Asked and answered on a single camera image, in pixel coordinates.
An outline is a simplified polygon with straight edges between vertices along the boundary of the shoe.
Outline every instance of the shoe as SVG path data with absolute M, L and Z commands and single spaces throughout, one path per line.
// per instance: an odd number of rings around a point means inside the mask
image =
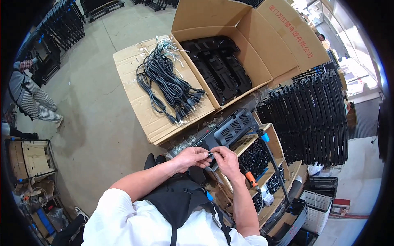
M 63 122 L 63 116 L 61 116 L 60 122 L 56 124 L 56 128 L 59 128 L 62 122 Z
M 83 212 L 82 209 L 80 209 L 78 207 L 75 207 L 74 209 L 75 209 L 77 216 L 82 215 L 84 217 L 85 223 L 89 220 L 89 216 L 87 214 L 85 214 L 85 212 Z

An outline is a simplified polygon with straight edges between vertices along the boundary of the white plastic crate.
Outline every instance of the white plastic crate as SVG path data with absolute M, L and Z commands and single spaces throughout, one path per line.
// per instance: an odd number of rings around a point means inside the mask
M 303 191 L 300 199 L 308 204 L 307 219 L 302 228 L 317 234 L 322 233 L 331 211 L 333 198 L 312 191 Z

